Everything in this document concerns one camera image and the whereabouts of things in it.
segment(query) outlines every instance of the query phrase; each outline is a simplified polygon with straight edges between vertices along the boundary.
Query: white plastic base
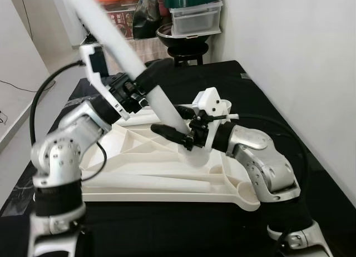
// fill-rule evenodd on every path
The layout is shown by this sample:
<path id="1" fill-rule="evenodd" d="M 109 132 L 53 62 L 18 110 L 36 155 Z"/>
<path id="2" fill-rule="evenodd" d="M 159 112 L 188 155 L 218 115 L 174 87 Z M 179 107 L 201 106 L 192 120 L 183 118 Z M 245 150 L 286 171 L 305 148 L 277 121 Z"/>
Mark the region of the white plastic base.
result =
<path id="1" fill-rule="evenodd" d="M 132 124 L 157 122 L 150 110 L 142 114 L 132 117 Z M 153 133 L 150 124 L 114 124 L 100 143 L 108 161 L 101 174 L 83 184 L 84 201 L 231 202 L 246 211 L 260 206 L 236 160 L 212 150 L 204 166 L 194 167 L 179 153 L 179 145 Z M 82 176 L 93 174 L 101 162 L 94 145 L 81 163 Z"/>

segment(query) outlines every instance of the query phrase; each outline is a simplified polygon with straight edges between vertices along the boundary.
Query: floor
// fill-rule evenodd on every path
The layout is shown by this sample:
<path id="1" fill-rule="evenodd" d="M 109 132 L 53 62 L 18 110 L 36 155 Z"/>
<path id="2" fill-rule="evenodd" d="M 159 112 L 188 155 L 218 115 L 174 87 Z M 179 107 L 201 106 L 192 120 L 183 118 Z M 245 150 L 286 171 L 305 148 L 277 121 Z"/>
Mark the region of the floor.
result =
<path id="1" fill-rule="evenodd" d="M 78 59 L 77 51 L 69 52 L 64 56 L 44 58 L 44 62 L 50 73 Z M 56 79 L 56 85 L 45 95 L 37 107 L 36 136 L 40 140 L 44 138 L 54 120 L 61 112 L 70 94 L 79 79 L 85 76 L 82 67 L 72 68 Z M 31 143 L 29 139 L 29 121 L 23 123 L 11 139 L 10 143 L 0 153 L 0 207 L 3 206 L 8 195 L 12 191 L 24 168 L 30 161 Z"/>

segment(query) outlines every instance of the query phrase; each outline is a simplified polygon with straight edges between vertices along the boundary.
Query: black tablecloth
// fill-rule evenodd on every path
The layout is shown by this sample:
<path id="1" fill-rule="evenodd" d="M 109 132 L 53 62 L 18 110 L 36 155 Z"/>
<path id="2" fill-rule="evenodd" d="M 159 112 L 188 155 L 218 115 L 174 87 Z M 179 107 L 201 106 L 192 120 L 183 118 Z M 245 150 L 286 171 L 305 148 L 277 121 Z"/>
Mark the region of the black tablecloth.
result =
<path id="1" fill-rule="evenodd" d="M 255 113 L 284 121 L 261 90 L 251 80 L 241 78 L 242 73 L 236 61 L 181 67 L 167 74 L 160 85 L 175 104 L 191 103 L 199 91 L 214 86 L 221 98 L 232 102 L 232 113 Z M 75 101 L 63 109 L 52 130 L 75 107 L 73 103 L 95 95 L 97 92 L 82 79 L 70 98 Z M 293 140 L 261 121 L 239 124 L 271 134 L 299 178 L 302 161 Z M 335 256 L 356 256 L 355 208 L 316 160 L 312 168 L 307 200 L 310 211 Z M 29 164 L 17 185 L 28 185 L 34 171 Z M 2 212 L 16 203 L 17 189 Z M 31 195 L 30 191 L 18 196 L 29 199 Z M 32 204 L 23 209 L 23 215 L 0 218 L 0 256 L 25 256 Z M 96 256 L 268 256 L 273 245 L 261 212 L 246 212 L 234 204 L 87 202 L 87 223 L 94 233 Z"/>

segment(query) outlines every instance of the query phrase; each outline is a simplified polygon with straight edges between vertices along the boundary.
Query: black bowl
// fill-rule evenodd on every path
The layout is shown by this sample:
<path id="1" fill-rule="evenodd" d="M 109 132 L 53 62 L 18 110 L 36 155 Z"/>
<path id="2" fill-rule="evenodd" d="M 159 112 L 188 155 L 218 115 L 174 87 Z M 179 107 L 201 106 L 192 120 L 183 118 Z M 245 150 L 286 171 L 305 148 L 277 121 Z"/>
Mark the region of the black bowl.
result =
<path id="1" fill-rule="evenodd" d="M 162 25 L 157 29 L 156 34 L 162 43 L 167 47 L 191 47 L 197 44 L 204 43 L 209 36 L 190 36 L 186 38 L 172 37 L 172 23 Z"/>

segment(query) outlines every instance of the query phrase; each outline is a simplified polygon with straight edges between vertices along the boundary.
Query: black stool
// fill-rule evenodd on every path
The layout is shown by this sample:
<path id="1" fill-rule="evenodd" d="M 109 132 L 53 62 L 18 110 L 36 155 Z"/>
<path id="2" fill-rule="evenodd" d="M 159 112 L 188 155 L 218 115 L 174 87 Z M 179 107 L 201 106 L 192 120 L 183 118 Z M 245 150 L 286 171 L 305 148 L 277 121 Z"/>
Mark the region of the black stool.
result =
<path id="1" fill-rule="evenodd" d="M 206 43 L 199 43 L 190 47 L 169 47 L 168 54 L 174 58 L 175 67 L 187 66 L 187 62 L 192 60 L 196 60 L 198 65 L 203 65 L 202 56 L 208 50 L 209 46 Z"/>

